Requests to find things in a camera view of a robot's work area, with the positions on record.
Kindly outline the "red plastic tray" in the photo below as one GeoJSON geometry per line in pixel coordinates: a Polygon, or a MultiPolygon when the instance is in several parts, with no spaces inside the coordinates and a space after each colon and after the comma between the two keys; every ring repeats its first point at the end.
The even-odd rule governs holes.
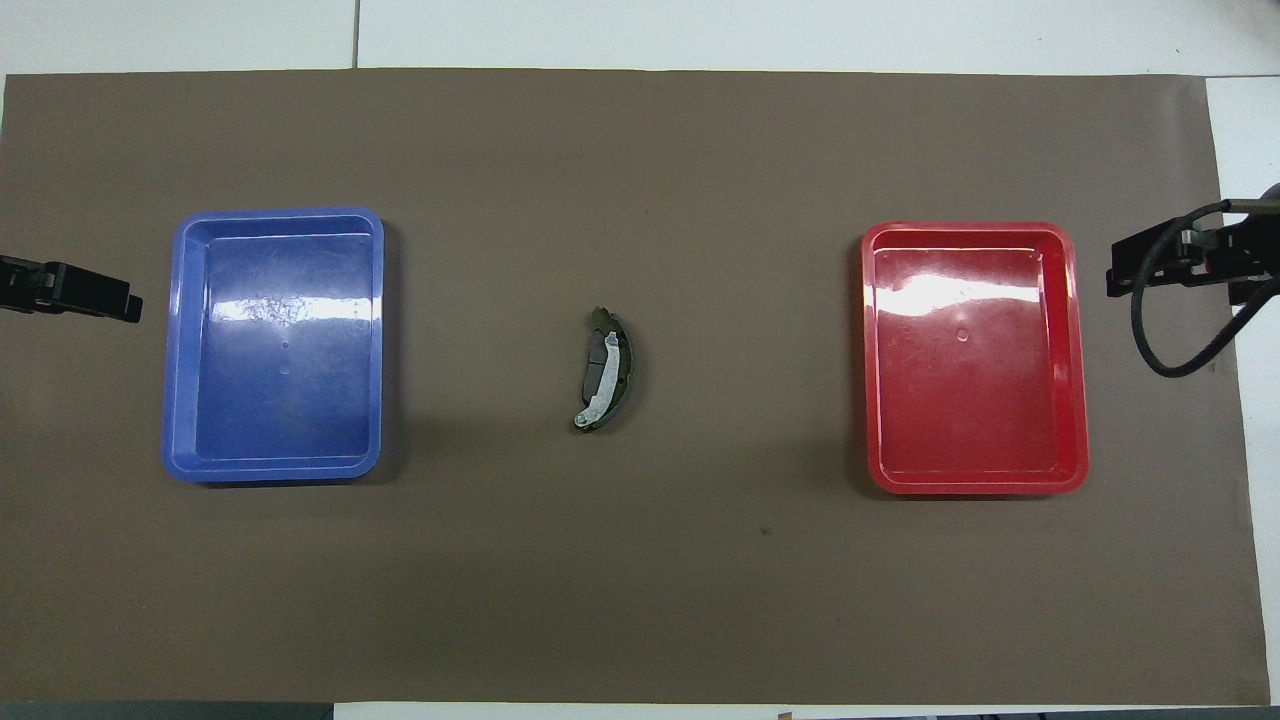
{"type": "Polygon", "coordinates": [[[887,222],[861,240],[868,466],[893,495],[1043,496],[1091,469],[1069,234],[887,222]]]}

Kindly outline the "brown table mat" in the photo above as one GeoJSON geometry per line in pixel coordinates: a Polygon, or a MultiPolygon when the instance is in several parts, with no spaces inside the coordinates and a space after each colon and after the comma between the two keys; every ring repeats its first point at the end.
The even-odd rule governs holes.
{"type": "Polygon", "coordinates": [[[1157,377],[1105,292],[1219,195],[1178,76],[12,77],[0,252],[146,307],[0,311],[0,703],[1266,705],[1235,360],[1157,377]],[[378,465],[172,478],[178,225],[335,205],[388,234],[378,465]],[[910,220],[1071,237],[1079,489],[870,478],[856,246],[910,220]],[[634,384],[582,433],[598,306],[634,384]]]}

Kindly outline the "dark brake pad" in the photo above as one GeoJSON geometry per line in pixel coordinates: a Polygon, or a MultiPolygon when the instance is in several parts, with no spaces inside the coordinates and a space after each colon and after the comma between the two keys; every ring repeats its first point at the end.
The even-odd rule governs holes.
{"type": "Polygon", "coordinates": [[[590,337],[588,346],[588,365],[582,382],[582,401],[585,404],[590,404],[591,398],[600,387],[602,377],[609,357],[605,337],[607,333],[602,331],[594,331],[590,337]]]}

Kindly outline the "curved brake shoe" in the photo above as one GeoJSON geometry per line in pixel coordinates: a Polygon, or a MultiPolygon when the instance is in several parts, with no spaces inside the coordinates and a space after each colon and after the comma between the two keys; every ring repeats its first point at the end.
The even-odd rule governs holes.
{"type": "Polygon", "coordinates": [[[582,401],[582,409],[573,418],[573,427],[582,433],[603,428],[617,415],[628,398],[635,370],[634,345],[620,316],[607,307],[598,306],[593,309],[590,322],[591,333],[594,331],[607,333],[609,357],[598,392],[590,404],[582,401]]]}

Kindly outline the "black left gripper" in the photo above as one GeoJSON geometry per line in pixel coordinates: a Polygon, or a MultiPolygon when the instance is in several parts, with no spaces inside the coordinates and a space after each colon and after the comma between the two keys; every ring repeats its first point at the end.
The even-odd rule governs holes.
{"type": "Polygon", "coordinates": [[[137,324],[143,304],[127,281],[65,263],[59,263],[56,272],[46,263],[0,255],[0,309],[23,314],[76,313],[137,324]]]}

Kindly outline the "blue plastic tray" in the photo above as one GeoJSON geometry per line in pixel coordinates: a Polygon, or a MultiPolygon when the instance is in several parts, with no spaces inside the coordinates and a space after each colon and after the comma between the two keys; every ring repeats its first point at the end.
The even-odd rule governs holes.
{"type": "Polygon", "coordinates": [[[172,477],[305,486],[374,469],[385,250],[366,208],[205,211],[178,225],[160,442],[172,477]]]}

